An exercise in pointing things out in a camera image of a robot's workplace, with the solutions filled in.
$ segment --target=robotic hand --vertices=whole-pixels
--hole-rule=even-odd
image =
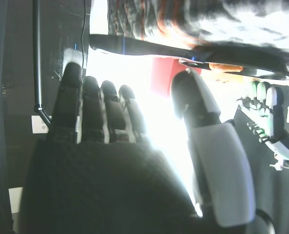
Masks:
[[[245,151],[196,72],[177,74],[171,87],[188,131],[196,204],[150,146],[132,90],[117,95],[109,81],[81,78],[80,66],[68,64],[23,190],[21,233],[230,234],[254,219]]]

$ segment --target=paper tag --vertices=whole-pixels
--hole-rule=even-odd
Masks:
[[[33,134],[48,133],[49,131],[47,125],[44,123],[44,121],[42,121],[40,116],[32,116],[32,129]]]

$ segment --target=cable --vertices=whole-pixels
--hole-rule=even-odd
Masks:
[[[81,68],[84,68],[85,63],[85,55],[84,55],[84,33],[85,33],[85,27],[86,27],[86,18],[87,18],[87,7],[86,7],[86,0],[83,0],[84,3],[84,25],[82,27],[81,31],[81,49],[82,49],[82,65]]]

